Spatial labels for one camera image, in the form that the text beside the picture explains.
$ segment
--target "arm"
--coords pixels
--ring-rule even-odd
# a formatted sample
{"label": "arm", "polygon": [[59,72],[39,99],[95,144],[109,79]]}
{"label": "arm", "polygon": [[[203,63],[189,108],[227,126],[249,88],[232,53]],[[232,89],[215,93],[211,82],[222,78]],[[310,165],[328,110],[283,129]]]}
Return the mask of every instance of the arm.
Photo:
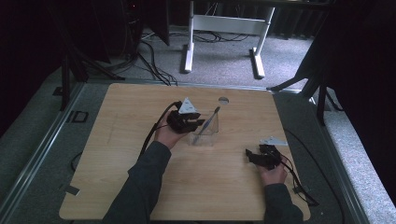
{"label": "arm", "polygon": [[158,202],[163,173],[171,158],[170,149],[186,135],[174,133],[164,116],[154,141],[128,171],[129,177],[111,204],[104,223],[149,223],[149,216]]}
{"label": "arm", "polygon": [[302,211],[292,203],[285,180],[288,173],[280,163],[275,169],[257,166],[265,192],[265,224],[303,223]]}

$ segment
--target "white desk frame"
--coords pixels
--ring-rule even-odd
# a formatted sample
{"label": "white desk frame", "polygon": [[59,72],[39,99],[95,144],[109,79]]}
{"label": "white desk frame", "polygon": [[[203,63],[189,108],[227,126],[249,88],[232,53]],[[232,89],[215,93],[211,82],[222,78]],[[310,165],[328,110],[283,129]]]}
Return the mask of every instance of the white desk frame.
{"label": "white desk frame", "polygon": [[189,44],[187,46],[185,71],[187,73],[192,71],[192,54],[194,52],[194,43],[192,42],[193,32],[194,30],[204,30],[244,35],[259,35],[259,44],[257,48],[252,49],[252,52],[257,75],[259,77],[265,77],[260,53],[262,52],[262,45],[267,36],[274,10],[274,7],[268,8],[265,20],[194,15],[194,2],[190,1]]}

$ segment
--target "forearm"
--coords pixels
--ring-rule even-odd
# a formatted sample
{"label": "forearm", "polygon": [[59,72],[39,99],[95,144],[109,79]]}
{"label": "forearm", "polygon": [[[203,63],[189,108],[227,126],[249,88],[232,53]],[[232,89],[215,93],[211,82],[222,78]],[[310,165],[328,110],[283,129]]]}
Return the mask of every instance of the forearm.
{"label": "forearm", "polygon": [[139,161],[129,170],[129,178],[111,204],[103,221],[149,223],[149,215],[158,201],[163,173],[169,162],[169,149],[152,142]]}
{"label": "forearm", "polygon": [[303,223],[303,213],[291,201],[284,184],[268,185],[265,191],[265,224]]}

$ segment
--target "transparent box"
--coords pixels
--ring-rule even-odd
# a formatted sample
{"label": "transparent box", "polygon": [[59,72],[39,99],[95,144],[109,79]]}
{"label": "transparent box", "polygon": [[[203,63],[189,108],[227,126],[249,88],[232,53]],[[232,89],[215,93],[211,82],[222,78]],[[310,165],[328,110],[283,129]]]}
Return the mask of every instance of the transparent box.
{"label": "transparent box", "polygon": [[219,113],[212,111],[199,111],[199,119],[204,119],[204,124],[199,126],[195,132],[188,134],[189,145],[196,147],[212,147],[219,132]]}

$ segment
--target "light wood tabletop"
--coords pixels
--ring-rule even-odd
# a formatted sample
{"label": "light wood tabletop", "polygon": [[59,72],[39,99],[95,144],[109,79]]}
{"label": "light wood tabletop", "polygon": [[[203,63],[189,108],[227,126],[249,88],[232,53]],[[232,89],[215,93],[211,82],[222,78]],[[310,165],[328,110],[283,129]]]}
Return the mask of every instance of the light wood tabletop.
{"label": "light wood tabletop", "polygon": [[[102,219],[152,125],[166,107],[185,97],[198,111],[221,106],[219,133],[213,147],[189,146],[184,137],[172,149],[151,219],[262,220],[262,184],[245,149],[257,153],[260,140],[271,136],[287,140],[271,92],[134,84],[109,86],[70,183],[79,194],[66,193],[60,216]],[[220,97],[229,103],[220,104]],[[288,147],[277,149],[293,161]],[[292,192],[291,174],[286,185],[304,220],[309,219],[306,202]]]}

